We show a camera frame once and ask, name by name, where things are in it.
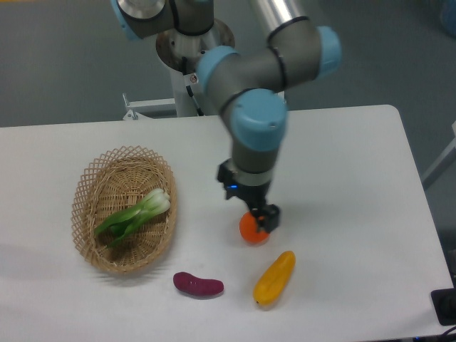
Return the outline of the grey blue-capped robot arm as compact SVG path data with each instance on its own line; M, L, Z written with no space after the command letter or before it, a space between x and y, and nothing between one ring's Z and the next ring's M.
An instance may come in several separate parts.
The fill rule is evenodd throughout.
M252 1L267 45L257 53L235 50L231 29L214 16L212 1L113 1L130 39L155 37L168 68L176 114L218 115L232 138L230 158L217 179L227 197L248 207L256 228L279 226L279 208L266 196L286 132L281 93L334 72L341 43L327 26L314 26L297 1Z

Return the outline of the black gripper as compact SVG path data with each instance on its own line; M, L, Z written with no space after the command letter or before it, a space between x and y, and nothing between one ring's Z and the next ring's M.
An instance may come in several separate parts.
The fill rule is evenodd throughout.
M280 224L281 210L268 204L267 194L273 172L249 173L239 169L232 159L219 165L217 181L222 184L224 198L236 197L243 201L251 212L256 232L273 232Z

